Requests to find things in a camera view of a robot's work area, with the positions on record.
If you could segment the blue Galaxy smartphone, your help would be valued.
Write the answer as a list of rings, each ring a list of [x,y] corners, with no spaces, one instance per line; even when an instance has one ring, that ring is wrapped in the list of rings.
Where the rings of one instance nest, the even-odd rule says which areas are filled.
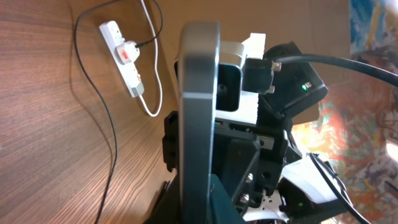
[[[206,223],[210,202],[220,24],[191,21],[178,52],[178,140],[182,223]]]

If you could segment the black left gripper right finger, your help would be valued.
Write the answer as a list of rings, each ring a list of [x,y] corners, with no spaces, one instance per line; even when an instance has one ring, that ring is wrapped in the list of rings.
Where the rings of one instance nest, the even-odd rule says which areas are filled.
[[[210,203],[214,224],[245,224],[217,175],[211,175]]]

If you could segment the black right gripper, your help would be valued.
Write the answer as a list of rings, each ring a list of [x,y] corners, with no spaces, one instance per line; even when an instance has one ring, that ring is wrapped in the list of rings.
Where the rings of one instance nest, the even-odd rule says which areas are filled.
[[[276,190],[292,148],[291,129],[291,119],[262,121],[253,127],[215,121],[211,175],[218,176],[240,215]],[[164,162],[168,171],[175,169],[179,175],[177,111],[164,119],[164,131]]]

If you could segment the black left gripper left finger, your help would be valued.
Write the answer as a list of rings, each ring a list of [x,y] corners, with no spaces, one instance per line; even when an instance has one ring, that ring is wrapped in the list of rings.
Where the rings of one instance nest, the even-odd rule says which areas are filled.
[[[155,206],[144,224],[176,224],[180,222],[179,175],[162,185]]]

